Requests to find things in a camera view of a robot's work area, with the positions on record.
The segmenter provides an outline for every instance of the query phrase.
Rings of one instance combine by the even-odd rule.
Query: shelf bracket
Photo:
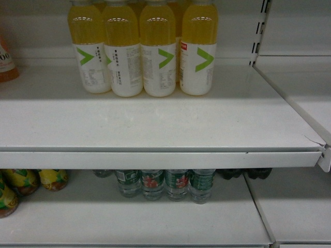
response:
[[[317,161],[317,164],[324,170],[325,172],[330,171],[331,167],[331,147],[326,147],[325,151],[322,153],[321,157]]]

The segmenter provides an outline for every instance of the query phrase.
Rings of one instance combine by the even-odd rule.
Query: plastic bottle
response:
[[[182,8],[183,11],[185,12],[187,8],[191,5],[192,1],[191,0],[184,0],[182,1]]]
[[[92,1],[71,2],[68,24],[83,86],[90,93],[107,92],[111,89],[111,82],[104,52],[106,34],[101,13]]]
[[[171,200],[183,199],[187,193],[188,170],[187,169],[167,169],[164,172],[164,188]]]
[[[117,169],[118,189],[126,198],[138,195],[141,188],[140,174],[137,169]]]
[[[49,191],[59,191],[68,183],[65,169],[38,169],[42,186]]]
[[[133,12],[136,14],[136,17],[139,21],[140,14],[143,11],[144,3],[138,0],[128,0],[128,5],[133,10]]]
[[[125,0],[107,0],[102,16],[112,89],[121,97],[135,96],[143,89],[136,14]]]
[[[1,172],[19,196],[30,195],[39,188],[39,176],[31,169],[2,169]]]
[[[176,83],[180,82],[180,43],[182,41],[183,10],[177,0],[168,0],[176,19]]]
[[[14,213],[18,205],[16,193],[6,185],[0,172],[0,219]]]
[[[6,43],[0,35],[0,83],[13,80],[19,75]]]
[[[266,179],[272,171],[272,168],[250,168],[246,169],[247,175],[251,179]]]
[[[217,172],[222,178],[230,180],[231,178],[238,178],[242,174],[242,169],[218,169]]]
[[[93,5],[97,7],[100,13],[102,13],[104,8],[107,6],[107,3],[104,0],[93,0]]]
[[[108,177],[113,173],[111,169],[92,169],[92,172],[100,178]]]
[[[199,96],[212,87],[218,13],[212,0],[192,0],[183,17],[180,87]]]
[[[154,97],[176,87],[176,21],[167,0],[147,0],[140,15],[144,89]]]
[[[158,200],[162,196],[164,174],[161,169],[142,169],[140,171],[142,192],[147,200]]]
[[[190,171],[189,192],[197,204],[204,204],[211,196],[215,169],[193,169]]]

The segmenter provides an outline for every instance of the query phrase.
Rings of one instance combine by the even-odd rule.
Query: white bottle label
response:
[[[4,40],[0,37],[0,73],[10,71],[15,68],[15,64],[8,52]]]
[[[143,87],[140,44],[105,45],[104,49],[114,93],[122,97],[137,95]]]
[[[176,43],[141,47],[146,92],[155,97],[170,95],[176,87]]]
[[[206,94],[212,87],[216,44],[182,42],[180,52],[181,89],[190,95]]]
[[[84,88],[91,93],[103,93],[111,89],[107,69],[107,57],[103,43],[73,44]]]

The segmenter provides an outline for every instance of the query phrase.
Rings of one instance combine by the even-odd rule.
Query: yellow juice bottle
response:
[[[179,83],[180,43],[182,41],[183,10],[177,0],[168,0],[168,6],[171,8],[176,19],[176,83]]]
[[[190,95],[204,95],[212,87],[218,12],[212,0],[192,0],[183,17],[180,87]]]
[[[107,3],[104,0],[93,0],[93,5],[102,13]]]
[[[182,0],[181,4],[184,12],[187,10],[188,6],[191,5],[191,3],[192,0]]]
[[[72,0],[68,24],[84,88],[90,93],[111,89],[104,52],[106,33],[100,11],[89,0]]]
[[[154,97],[176,87],[176,21],[167,0],[147,0],[140,15],[144,88]]]
[[[19,71],[12,60],[4,39],[0,36],[0,83],[13,80],[18,76]]]
[[[138,20],[126,0],[107,0],[102,14],[112,89],[132,97],[143,89]]]
[[[138,0],[129,0],[128,5],[131,7],[133,12],[136,14],[137,19],[139,21],[141,11],[143,11],[144,3]]]

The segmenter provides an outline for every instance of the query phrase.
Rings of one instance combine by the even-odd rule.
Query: store shelf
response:
[[[209,202],[186,197],[147,201],[126,199],[116,178],[97,178],[73,170],[66,188],[39,188],[22,199],[17,211],[1,220],[0,245],[243,245],[267,246],[270,240],[244,178],[215,175]]]
[[[331,146],[331,56],[259,57],[257,69]],[[330,170],[330,161],[324,169]]]
[[[217,65],[210,93],[91,95],[76,66],[23,67],[0,85],[1,167],[314,166],[324,141],[248,66]]]
[[[248,179],[248,185],[273,240],[331,245],[330,173],[318,166],[277,168],[265,180]]]
[[[282,244],[279,248],[331,248],[331,245],[318,244]]]

